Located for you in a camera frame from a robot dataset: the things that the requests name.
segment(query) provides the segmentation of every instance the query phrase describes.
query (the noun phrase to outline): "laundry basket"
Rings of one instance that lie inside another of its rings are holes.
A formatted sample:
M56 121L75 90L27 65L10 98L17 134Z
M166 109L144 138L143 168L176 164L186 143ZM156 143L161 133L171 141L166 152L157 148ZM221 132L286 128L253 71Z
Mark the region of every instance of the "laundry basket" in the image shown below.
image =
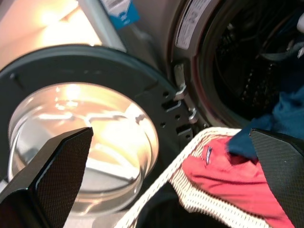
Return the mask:
M248 214L193 186L181 168L183 161L188 156L200 156L204 145L212 139L233 136L238 132L239 129L211 127L197 134L116 224L115 228L135 228L144 205L167 182L175 189L180 204L190 213L199 212L209 215L231 228L269 228L270 226L262 218Z

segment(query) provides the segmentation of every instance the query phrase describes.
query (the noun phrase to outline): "blue towel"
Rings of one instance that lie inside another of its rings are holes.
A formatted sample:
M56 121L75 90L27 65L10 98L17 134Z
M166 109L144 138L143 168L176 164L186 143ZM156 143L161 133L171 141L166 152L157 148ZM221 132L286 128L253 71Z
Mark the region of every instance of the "blue towel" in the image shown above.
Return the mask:
M304 57L285 66L279 101L271 113L253 119L228 142L228 151L255 160L257 154L249 137L252 128L284 133L304 139Z

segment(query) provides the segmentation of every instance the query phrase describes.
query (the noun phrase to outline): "red shirt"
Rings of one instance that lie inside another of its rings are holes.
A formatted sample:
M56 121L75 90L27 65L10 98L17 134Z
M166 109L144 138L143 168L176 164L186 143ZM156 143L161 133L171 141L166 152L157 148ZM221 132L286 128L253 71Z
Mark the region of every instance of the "red shirt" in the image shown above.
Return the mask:
M262 216L273 228L293 228L272 194L261 164L227 153L229 139L212 140L201 157L188 157L182 164L186 176L202 190Z

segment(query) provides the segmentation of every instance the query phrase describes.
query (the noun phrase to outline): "blue label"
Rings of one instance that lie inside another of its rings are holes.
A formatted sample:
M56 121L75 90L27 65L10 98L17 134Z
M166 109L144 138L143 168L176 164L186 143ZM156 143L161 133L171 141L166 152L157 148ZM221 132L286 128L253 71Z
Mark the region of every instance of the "blue label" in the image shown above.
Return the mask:
M104 6L109 14L116 29L121 29L139 20L138 12L132 0L121 0L115 6L111 7L111 0L103 0Z

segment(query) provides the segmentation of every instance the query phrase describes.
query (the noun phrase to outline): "washing machine door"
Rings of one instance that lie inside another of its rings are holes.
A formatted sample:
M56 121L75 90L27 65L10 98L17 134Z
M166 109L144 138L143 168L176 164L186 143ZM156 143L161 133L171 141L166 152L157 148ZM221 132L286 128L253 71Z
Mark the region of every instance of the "washing machine door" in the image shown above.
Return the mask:
M114 49L34 51L0 72L0 86L2 177L8 170L11 180L51 137L93 128L72 209L79 216L126 207L192 138L178 90L151 66Z

